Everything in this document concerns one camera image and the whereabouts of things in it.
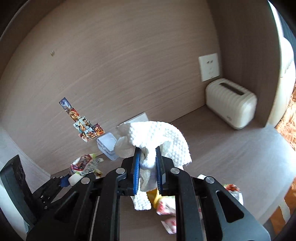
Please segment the wooden floor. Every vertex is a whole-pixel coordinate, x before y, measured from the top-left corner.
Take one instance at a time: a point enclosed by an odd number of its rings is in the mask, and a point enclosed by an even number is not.
[[[192,163],[184,169],[194,177],[211,175],[221,184],[234,183],[242,191],[244,206],[265,223],[296,175],[295,151],[272,126],[252,121],[234,130],[203,106],[172,122],[188,142]],[[104,174],[121,160],[104,162]],[[121,198],[121,240],[175,240],[162,227],[155,210],[135,211],[129,197]]]

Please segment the red and white package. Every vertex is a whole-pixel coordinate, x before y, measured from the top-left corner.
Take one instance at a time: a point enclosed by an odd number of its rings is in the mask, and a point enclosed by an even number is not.
[[[164,196],[158,200],[158,206],[156,208],[158,215],[174,215],[176,216],[176,202],[175,196]]]
[[[169,234],[176,234],[177,233],[177,221],[176,217],[171,217],[166,219],[165,221],[161,221],[163,226],[165,227],[166,231]]]

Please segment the power outlet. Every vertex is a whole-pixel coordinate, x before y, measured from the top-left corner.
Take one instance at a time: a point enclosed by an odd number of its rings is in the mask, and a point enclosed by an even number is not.
[[[217,53],[200,56],[198,60],[200,63],[202,81],[206,81],[220,75]]]

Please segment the cloth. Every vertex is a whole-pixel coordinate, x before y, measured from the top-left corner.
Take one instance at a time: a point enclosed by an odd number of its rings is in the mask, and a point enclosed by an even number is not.
[[[133,156],[135,147],[142,150],[139,163],[140,191],[142,192],[157,188],[155,149],[158,146],[160,146],[162,156],[171,158],[175,167],[182,167],[192,162],[185,138],[176,127],[169,123],[156,121],[125,122],[119,125],[117,130],[121,137],[116,142],[114,151],[118,156],[123,158]],[[142,195],[141,198],[136,196],[133,200],[134,204],[137,201],[143,202],[144,199],[148,201],[146,194],[145,196]]]

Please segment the wooden wall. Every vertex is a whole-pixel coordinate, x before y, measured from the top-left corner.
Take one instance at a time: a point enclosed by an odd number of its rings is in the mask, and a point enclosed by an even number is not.
[[[266,0],[208,0],[217,29],[223,76],[257,95],[255,117],[265,126],[280,69],[279,37]]]
[[[7,64],[2,125],[36,164],[56,173],[98,151],[95,139],[78,137],[60,99],[106,131],[144,111],[170,122],[205,104],[198,57],[211,53],[219,44],[206,0],[66,1]]]

